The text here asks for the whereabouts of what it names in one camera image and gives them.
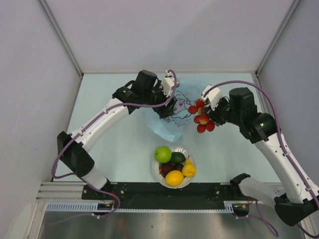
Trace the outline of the yellow fake pear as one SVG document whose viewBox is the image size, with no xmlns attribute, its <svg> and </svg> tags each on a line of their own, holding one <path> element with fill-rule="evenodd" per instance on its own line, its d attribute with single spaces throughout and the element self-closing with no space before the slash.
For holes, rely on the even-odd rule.
<svg viewBox="0 0 319 239">
<path fill-rule="evenodd" d="M 196 167 L 189 158 L 185 161 L 185 165 L 182 168 L 182 174 L 184 177 L 193 177 L 196 175 Z"/>
</svg>

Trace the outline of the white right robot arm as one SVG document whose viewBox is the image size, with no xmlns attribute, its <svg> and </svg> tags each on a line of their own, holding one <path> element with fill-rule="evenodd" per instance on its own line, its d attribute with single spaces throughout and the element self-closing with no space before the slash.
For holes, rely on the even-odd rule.
<svg viewBox="0 0 319 239">
<path fill-rule="evenodd" d="M 319 187 L 300 168 L 290 152 L 275 119 L 258 112 L 254 94 L 247 88 L 234 88 L 224 97 L 217 87 L 207 86 L 201 96 L 204 112 L 217 125 L 231 123 L 268 160 L 283 185 L 278 189 L 242 173 L 230 183 L 230 195 L 241 200 L 252 197 L 275 209 L 288 226 L 295 226 L 318 210 Z"/>
</svg>

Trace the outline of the white paper plate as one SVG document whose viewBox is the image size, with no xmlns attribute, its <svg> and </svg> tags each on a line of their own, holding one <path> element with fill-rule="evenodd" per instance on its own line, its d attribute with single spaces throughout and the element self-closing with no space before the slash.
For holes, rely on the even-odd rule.
<svg viewBox="0 0 319 239">
<path fill-rule="evenodd" d="M 181 175 L 183 172 L 183 168 L 188 168 L 188 165 L 193 165 L 195 170 L 196 170 L 196 163 L 195 160 L 193 158 L 193 156 L 189 153 L 189 151 L 187 151 L 186 149 L 182 148 L 182 147 L 175 147 L 175 148 L 171 148 L 172 151 L 172 157 L 174 157 L 174 155 L 184 155 L 185 160 L 179 164 L 177 163 L 164 163 L 164 166 L 162 166 L 162 163 L 159 163 L 158 161 L 156 161 L 155 159 L 152 160 L 151 163 L 151 172 L 154 176 L 154 178 L 163 186 L 170 188 L 170 189 L 181 189 L 187 185 L 189 185 L 193 179 L 195 178 L 196 172 L 194 174 L 192 174 L 192 176 L 185 176 L 184 175 L 184 179 L 183 181 L 179 184 L 179 185 L 170 185 L 166 183 L 166 177 L 167 175 L 172 175 L 171 172 L 172 171 L 179 171 L 180 174 L 177 174 L 177 176 Z"/>
</svg>

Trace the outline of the dark green fake avocado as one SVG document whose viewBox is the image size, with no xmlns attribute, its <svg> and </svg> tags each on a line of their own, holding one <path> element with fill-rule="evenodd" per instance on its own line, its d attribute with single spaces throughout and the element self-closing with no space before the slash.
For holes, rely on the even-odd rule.
<svg viewBox="0 0 319 239">
<path fill-rule="evenodd" d="M 172 164 L 181 164 L 186 160 L 186 157 L 181 152 L 172 152 L 171 153 L 171 159 L 169 163 Z"/>
</svg>

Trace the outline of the light blue plastic bag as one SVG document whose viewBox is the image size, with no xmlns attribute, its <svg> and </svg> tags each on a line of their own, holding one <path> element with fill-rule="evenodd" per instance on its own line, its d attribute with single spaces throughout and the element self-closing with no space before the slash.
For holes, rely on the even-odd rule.
<svg viewBox="0 0 319 239">
<path fill-rule="evenodd" d="M 184 133 L 184 127 L 193 120 L 194 116 L 188 108 L 195 104 L 195 100 L 201 97 L 206 83 L 201 79 L 182 78 L 180 86 L 175 91 L 176 103 L 172 116 L 160 119 L 151 108 L 144 108 L 147 126 L 158 136 L 169 141 L 177 141 Z"/>
</svg>

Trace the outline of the green fake lime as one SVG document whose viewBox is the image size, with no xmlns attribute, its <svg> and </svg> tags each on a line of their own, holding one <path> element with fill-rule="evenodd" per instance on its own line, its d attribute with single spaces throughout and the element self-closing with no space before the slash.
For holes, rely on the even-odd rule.
<svg viewBox="0 0 319 239">
<path fill-rule="evenodd" d="M 167 146 L 160 146 L 154 151 L 154 159 L 160 163 L 167 163 L 171 159 L 172 151 Z"/>
</svg>

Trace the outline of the dark red fake plum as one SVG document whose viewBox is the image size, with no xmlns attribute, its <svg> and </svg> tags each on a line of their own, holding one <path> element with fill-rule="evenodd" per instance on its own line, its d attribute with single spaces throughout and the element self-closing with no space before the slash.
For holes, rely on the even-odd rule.
<svg viewBox="0 0 319 239">
<path fill-rule="evenodd" d="M 183 166 L 183 164 L 164 163 L 159 166 L 159 173 L 163 178 L 165 178 L 171 171 L 178 170 L 181 172 Z"/>
</svg>

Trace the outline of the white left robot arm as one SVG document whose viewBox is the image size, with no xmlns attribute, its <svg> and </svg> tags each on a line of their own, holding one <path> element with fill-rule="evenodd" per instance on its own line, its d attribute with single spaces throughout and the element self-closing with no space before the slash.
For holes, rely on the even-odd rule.
<svg viewBox="0 0 319 239">
<path fill-rule="evenodd" d="M 163 80 L 148 70 L 141 70 L 135 80 L 118 88 L 107 104 L 87 123 L 72 133 L 57 137 L 58 156 L 51 173 L 54 179 L 57 164 L 62 161 L 75 175 L 93 188 L 93 194 L 105 199 L 110 193 L 110 181 L 95 166 L 89 151 L 95 143 L 121 119 L 140 108 L 153 109 L 161 119 L 173 115 L 174 96 L 179 81 L 173 70 L 167 70 Z"/>
</svg>

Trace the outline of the yellow fake lemon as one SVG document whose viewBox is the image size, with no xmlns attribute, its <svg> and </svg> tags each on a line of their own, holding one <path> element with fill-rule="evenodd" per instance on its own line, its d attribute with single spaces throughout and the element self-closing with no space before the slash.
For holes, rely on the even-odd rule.
<svg viewBox="0 0 319 239">
<path fill-rule="evenodd" d="M 169 172 L 165 177 L 165 182 L 169 186 L 178 186 L 183 182 L 183 180 L 184 175 L 178 170 L 173 170 Z"/>
</svg>

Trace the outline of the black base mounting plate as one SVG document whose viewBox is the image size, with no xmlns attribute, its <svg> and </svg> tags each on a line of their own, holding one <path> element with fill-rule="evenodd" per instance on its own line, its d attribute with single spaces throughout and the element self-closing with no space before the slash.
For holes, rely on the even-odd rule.
<svg viewBox="0 0 319 239">
<path fill-rule="evenodd" d="M 120 199 L 120 209 L 127 210 L 213 210 L 222 209 L 227 201 L 246 205 L 255 201 L 229 183 L 190 183 L 170 189 L 154 182 L 118 182 L 106 191 Z"/>
</svg>

